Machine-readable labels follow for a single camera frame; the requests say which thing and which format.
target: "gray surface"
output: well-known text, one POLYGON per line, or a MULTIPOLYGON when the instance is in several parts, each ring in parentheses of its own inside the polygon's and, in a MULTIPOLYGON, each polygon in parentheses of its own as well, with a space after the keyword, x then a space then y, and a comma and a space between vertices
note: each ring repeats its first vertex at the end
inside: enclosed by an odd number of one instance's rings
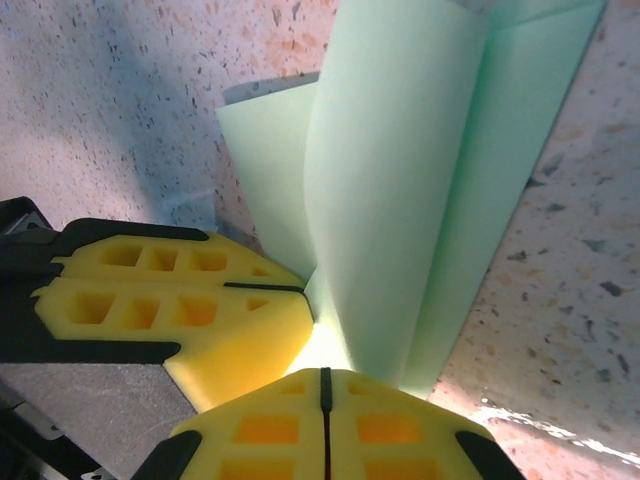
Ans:
POLYGON ((23 402, 22 397, 0 381, 0 410, 9 410, 23 402))
POLYGON ((118 479, 195 415, 160 365, 2 364, 0 381, 118 479))

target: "paper sheet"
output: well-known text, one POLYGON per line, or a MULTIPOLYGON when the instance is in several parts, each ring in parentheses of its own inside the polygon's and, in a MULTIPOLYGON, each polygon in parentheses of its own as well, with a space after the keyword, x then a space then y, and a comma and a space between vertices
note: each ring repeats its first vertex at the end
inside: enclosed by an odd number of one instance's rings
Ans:
POLYGON ((444 0, 345 0, 317 85, 219 110, 265 251, 286 266, 296 263, 273 228, 286 222, 308 242, 291 251, 320 266, 307 293, 324 312, 321 328, 298 366, 333 363, 310 352, 334 358, 346 344, 358 371, 428 393, 603 5, 570 3, 558 15, 547 0, 524 10, 498 7, 502 25, 539 20, 493 32, 468 122, 483 28, 444 0), (232 108, 242 111, 230 121, 232 108), (286 192, 264 185, 274 163, 286 192), (305 208, 285 219, 280 204, 302 197, 305 208), (317 260, 305 253, 310 244, 317 260), (331 347, 318 348, 338 323, 331 347))
POLYGON ((316 268, 302 171, 316 85, 217 111, 265 253, 304 280, 316 268))
POLYGON ((482 19, 442 0, 347 0, 331 34, 307 134, 307 218, 353 367, 390 383, 418 318, 485 36, 482 19))
POLYGON ((489 38, 404 390, 426 397, 445 366, 602 5, 589 2, 489 38))

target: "black plastic part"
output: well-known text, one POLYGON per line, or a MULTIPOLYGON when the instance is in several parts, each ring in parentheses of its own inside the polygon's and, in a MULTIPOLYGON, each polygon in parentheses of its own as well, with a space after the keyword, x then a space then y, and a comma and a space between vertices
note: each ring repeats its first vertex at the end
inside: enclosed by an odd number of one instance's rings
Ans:
POLYGON ((180 480, 201 441, 199 432, 188 430, 160 442, 131 480, 180 480))
POLYGON ((8 438, 0 435, 0 480, 27 478, 27 462, 27 456, 8 438))
POLYGON ((98 470, 100 465, 65 436, 46 440, 11 411, 0 413, 0 434, 50 465, 69 480, 98 470))
POLYGON ((251 290, 271 290, 278 292, 295 292, 304 295, 304 288, 296 287, 294 285, 263 285, 261 283, 239 283, 239 282, 226 282, 225 287, 229 288, 247 288, 251 290))
POLYGON ((457 432, 456 440, 484 480, 526 480, 496 442, 468 431, 457 432))
POLYGON ((324 425, 324 480, 331 480, 331 410, 333 410, 333 385, 331 369, 320 369, 320 409, 324 425))
MULTIPOLYGON (((167 227, 115 220, 71 222, 49 243, 5 241, 0 246, 0 363, 142 363, 161 364, 180 350, 173 342, 57 340, 35 313, 32 293, 62 272, 50 263, 85 245, 116 235, 205 241, 193 228, 167 227)), ((13 235, 3 237, 11 240, 13 235)))
POLYGON ((13 245, 16 243, 31 243, 34 245, 42 244, 46 245, 53 242, 58 236, 58 232, 49 228, 33 228, 24 230, 18 233, 12 233, 10 235, 0 236, 0 248, 6 245, 13 245))
POLYGON ((49 221, 30 198, 17 197, 0 202, 0 235, 3 235, 8 229, 13 227, 16 222, 19 222, 21 218, 31 213, 36 214, 42 226, 51 228, 49 221))

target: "speckled countertop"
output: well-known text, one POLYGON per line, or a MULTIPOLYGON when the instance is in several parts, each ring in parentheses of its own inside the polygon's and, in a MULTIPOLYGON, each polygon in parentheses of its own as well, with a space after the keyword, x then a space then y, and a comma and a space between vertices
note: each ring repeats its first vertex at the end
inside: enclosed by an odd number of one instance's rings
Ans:
MULTIPOLYGON (((0 198, 255 246, 214 109, 314 78, 338 3, 0 2, 0 198)), ((640 477, 639 46, 612 0, 431 396, 529 480, 640 477)))

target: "square cutout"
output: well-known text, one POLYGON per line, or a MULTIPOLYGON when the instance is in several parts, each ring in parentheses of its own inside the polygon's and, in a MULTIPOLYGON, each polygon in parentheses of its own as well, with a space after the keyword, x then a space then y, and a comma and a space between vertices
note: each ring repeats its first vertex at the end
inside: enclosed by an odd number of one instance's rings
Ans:
POLYGON ((282 393, 285 395, 304 395, 304 384, 296 383, 294 385, 290 385, 282 390, 282 393))
POLYGON ((422 440, 420 426, 408 415, 362 415, 357 418, 356 425, 362 443, 417 443, 422 440))
POLYGON ((136 330, 148 330, 158 314, 160 301, 155 298, 134 298, 118 325, 136 330))
POLYGON ((204 327, 213 323, 217 311, 218 304, 209 298, 180 295, 172 323, 183 327, 204 327))
POLYGON ((191 269, 202 272, 221 272, 227 268, 227 256, 221 252, 194 251, 191 269))
POLYGON ((172 272, 176 266, 176 258, 178 252, 168 248, 154 248, 149 256, 149 264, 146 267, 149 270, 157 270, 160 272, 172 272))
POLYGON ((141 253, 141 245, 114 245, 104 251, 102 263, 121 267, 135 267, 141 253))
POLYGON ((107 318, 116 296, 110 293, 78 292, 69 308, 74 323, 100 325, 107 318))
POLYGON ((349 382, 347 384, 347 389, 351 395, 366 395, 369 393, 362 385, 355 382, 349 382))
POLYGON ((442 480, 433 460, 393 459, 365 462, 367 480, 442 480))
POLYGON ((216 480, 293 480, 294 472, 289 459, 223 460, 216 480))
POLYGON ((264 307, 269 300, 265 300, 263 298, 248 298, 247 299, 247 310, 250 312, 255 312, 259 308, 264 307))
POLYGON ((260 268, 260 267, 253 267, 253 270, 251 270, 251 274, 254 277, 269 277, 269 272, 267 272, 264 268, 260 268))
POLYGON ((298 418, 295 415, 249 415, 240 421, 234 443, 298 443, 298 418))

